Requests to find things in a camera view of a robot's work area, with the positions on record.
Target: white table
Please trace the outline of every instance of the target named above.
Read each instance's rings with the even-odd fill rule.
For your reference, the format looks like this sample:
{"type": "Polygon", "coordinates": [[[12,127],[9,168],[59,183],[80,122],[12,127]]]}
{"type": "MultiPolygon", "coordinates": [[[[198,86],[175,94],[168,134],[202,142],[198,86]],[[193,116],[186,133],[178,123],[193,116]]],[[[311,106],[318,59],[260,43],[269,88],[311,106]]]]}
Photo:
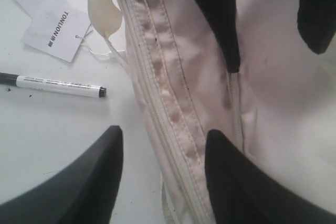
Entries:
{"type": "MultiPolygon", "coordinates": [[[[87,0],[68,0],[87,10],[87,0]]],[[[124,169],[113,223],[164,223],[160,171],[141,121],[132,85],[113,61],[99,61],[80,48],[66,63],[27,47],[20,39],[31,22],[13,0],[0,0],[0,72],[98,84],[107,99],[0,86],[0,204],[34,188],[80,156],[109,125],[124,132],[124,169]]],[[[125,48],[123,27],[112,38],[125,48]]],[[[92,50],[105,53],[96,32],[92,50]]]]}

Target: pen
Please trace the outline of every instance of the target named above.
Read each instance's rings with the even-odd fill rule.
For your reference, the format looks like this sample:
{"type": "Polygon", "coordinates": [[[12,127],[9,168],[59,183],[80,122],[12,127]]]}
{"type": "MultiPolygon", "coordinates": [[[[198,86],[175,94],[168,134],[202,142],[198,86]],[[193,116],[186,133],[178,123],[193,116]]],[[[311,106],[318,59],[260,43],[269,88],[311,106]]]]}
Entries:
{"type": "Polygon", "coordinates": [[[107,91],[106,88],[101,86],[19,76],[9,73],[0,73],[0,84],[96,98],[106,97],[107,91]]]}

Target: zipper teeth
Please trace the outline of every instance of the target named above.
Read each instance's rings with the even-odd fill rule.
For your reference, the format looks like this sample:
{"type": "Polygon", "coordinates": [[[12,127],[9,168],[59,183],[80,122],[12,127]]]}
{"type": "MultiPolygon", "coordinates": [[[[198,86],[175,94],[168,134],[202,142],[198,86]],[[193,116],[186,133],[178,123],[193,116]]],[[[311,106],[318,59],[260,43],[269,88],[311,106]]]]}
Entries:
{"type": "MultiPolygon", "coordinates": [[[[162,137],[161,139],[169,139],[169,133],[166,129],[166,127],[164,126],[165,123],[164,123],[164,119],[160,113],[160,109],[158,108],[158,105],[157,105],[157,100],[155,99],[154,97],[154,94],[150,88],[151,84],[150,84],[150,81],[148,79],[148,74],[147,74],[147,70],[146,70],[146,67],[144,66],[144,63],[143,63],[143,60],[140,60],[141,59],[141,48],[140,46],[136,46],[136,45],[139,45],[139,40],[138,40],[138,37],[137,37],[137,32],[135,31],[135,27],[134,27],[134,24],[133,24],[133,21],[132,21],[132,18],[130,17],[130,10],[129,10],[129,7],[128,7],[128,4],[126,2],[126,0],[121,0],[121,4],[122,4],[122,7],[124,10],[127,10],[126,12],[124,12],[124,17],[127,21],[127,24],[130,28],[130,32],[131,32],[131,36],[132,36],[132,40],[136,41],[135,45],[133,43],[133,45],[135,46],[136,50],[134,51],[135,53],[135,61],[136,61],[136,64],[140,67],[140,78],[142,80],[144,80],[145,82],[145,90],[146,92],[144,93],[144,95],[148,94],[149,95],[149,102],[148,102],[148,106],[150,108],[150,111],[151,111],[151,115],[154,116],[155,119],[157,120],[153,120],[153,123],[155,125],[155,128],[158,132],[158,134],[162,137]]],[[[195,211],[195,209],[197,209],[197,207],[195,206],[196,203],[194,203],[195,201],[192,200],[192,193],[190,192],[190,190],[188,190],[188,187],[186,186],[186,184],[188,184],[184,179],[183,179],[183,172],[181,171],[181,169],[179,169],[179,167],[177,166],[177,164],[179,163],[177,161],[177,157],[176,155],[174,155],[175,151],[173,150],[173,147],[171,147],[169,145],[169,143],[167,141],[161,141],[161,143],[163,144],[165,150],[168,150],[168,156],[170,157],[170,159],[173,160],[173,163],[171,163],[171,165],[173,166],[173,171],[174,171],[174,174],[175,174],[175,177],[177,178],[178,181],[182,182],[180,183],[180,186],[182,187],[182,190],[184,192],[187,192],[185,194],[185,196],[187,197],[187,202],[191,202],[192,203],[192,206],[191,206],[191,211],[192,211],[192,214],[194,217],[197,217],[199,216],[198,214],[198,211],[195,211]]]]}

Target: white bag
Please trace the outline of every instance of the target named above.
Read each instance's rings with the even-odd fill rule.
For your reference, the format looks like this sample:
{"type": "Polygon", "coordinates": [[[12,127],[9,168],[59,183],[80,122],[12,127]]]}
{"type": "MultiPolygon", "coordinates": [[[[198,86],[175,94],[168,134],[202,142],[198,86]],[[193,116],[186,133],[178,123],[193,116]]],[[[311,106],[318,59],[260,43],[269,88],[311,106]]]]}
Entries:
{"type": "Polygon", "coordinates": [[[227,73],[194,0],[118,0],[121,12],[112,0],[89,0],[91,22],[113,51],[108,38],[125,19],[122,62],[172,202],[170,221],[215,223],[204,172],[211,129],[336,214],[336,43],[322,56],[309,50],[297,31],[298,2],[237,0],[242,63],[227,73]]]}

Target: marker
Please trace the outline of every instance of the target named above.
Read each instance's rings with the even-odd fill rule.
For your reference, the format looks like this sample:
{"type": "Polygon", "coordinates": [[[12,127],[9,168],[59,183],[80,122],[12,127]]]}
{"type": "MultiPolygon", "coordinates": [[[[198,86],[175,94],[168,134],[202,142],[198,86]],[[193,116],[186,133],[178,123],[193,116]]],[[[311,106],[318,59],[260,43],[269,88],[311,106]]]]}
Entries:
{"type": "Polygon", "coordinates": [[[75,94],[84,97],[106,97],[106,88],[86,85],[81,83],[69,83],[48,79],[18,76],[16,74],[0,73],[0,84],[16,86],[19,88],[37,89],[63,94],[75,94]]]}

